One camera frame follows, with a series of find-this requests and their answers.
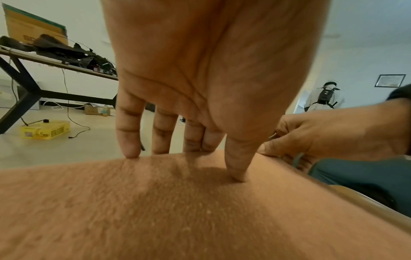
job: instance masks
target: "floor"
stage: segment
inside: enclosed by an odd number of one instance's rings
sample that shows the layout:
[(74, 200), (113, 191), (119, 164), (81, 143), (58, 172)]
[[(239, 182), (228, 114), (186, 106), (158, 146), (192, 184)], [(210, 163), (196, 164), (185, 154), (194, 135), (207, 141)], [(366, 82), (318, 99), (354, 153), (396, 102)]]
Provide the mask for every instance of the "floor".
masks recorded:
[[(0, 117), (8, 111), (0, 108)], [(24, 120), (34, 122), (42, 119), (68, 120), (67, 110), (56, 111), (50, 106), (41, 106), (40, 110), (30, 110)], [(74, 136), (84, 128), (71, 123), (71, 131), (52, 140), (23, 139), (19, 135), (19, 120), (5, 134), (0, 135), (0, 169), (29, 167), (43, 164), (73, 163), (121, 158), (115, 134), (115, 117), (86, 115), (82, 110), (70, 109), (70, 117), (77, 123), (89, 126), (90, 131)], [(144, 111), (141, 122), (141, 140), (146, 151), (141, 156), (151, 155), (152, 123), (154, 113)], [(185, 124), (177, 122), (171, 140), (170, 153), (179, 153), (183, 149)], [(218, 149), (224, 148), (225, 140)]]

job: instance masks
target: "ceiling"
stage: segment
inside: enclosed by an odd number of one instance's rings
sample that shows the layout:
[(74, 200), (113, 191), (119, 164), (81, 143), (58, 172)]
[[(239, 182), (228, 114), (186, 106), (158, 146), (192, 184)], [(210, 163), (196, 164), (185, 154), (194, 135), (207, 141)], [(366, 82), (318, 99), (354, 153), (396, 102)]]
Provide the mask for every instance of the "ceiling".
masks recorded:
[(333, 0), (322, 48), (411, 44), (410, 0)]

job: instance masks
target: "person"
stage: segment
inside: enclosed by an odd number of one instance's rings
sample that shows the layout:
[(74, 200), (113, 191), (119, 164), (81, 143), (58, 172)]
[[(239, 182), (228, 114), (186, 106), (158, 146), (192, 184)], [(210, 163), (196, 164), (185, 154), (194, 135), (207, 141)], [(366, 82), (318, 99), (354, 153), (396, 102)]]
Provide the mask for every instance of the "person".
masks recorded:
[(329, 0), (102, 0), (116, 56), (117, 139), (140, 155), (145, 102), (156, 105), (152, 154), (166, 154), (178, 115), (184, 152), (212, 152), (243, 181), (311, 67)]
[(411, 154), (411, 84), (376, 105), (285, 115), (275, 133), (277, 138), (262, 144), (259, 153), (280, 156), (289, 164), (303, 153), (297, 168), (306, 173), (322, 158), (350, 160), (325, 163), (338, 170), (310, 171), (310, 175), (374, 196), (411, 217), (409, 161), (352, 162)]
[(344, 98), (337, 88), (337, 82), (329, 81), (323, 87), (311, 91), (304, 105), (304, 111), (335, 109), (343, 102)]

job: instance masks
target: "hand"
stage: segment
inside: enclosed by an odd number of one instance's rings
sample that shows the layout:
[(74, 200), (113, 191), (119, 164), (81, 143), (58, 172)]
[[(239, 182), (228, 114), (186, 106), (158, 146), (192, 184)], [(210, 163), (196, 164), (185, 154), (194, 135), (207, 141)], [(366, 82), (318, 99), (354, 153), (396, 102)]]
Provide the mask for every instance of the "hand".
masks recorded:
[(145, 101), (157, 105), (152, 153), (168, 153), (180, 114), (184, 151), (213, 151), (227, 134), (238, 180), (311, 66), (328, 0), (103, 0), (119, 76), (116, 128), (140, 154)]
[(286, 162), (304, 153), (307, 169), (320, 158), (376, 161), (405, 154), (411, 142), (411, 102), (394, 99), (359, 108), (313, 111), (281, 118), (258, 153)]

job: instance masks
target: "framed certificate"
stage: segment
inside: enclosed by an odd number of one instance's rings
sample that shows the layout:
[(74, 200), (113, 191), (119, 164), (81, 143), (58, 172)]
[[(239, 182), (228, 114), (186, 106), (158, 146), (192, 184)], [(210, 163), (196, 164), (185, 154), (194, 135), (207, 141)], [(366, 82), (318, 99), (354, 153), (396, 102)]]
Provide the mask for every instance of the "framed certificate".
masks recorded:
[(400, 87), (405, 74), (387, 74), (378, 77), (375, 87)]

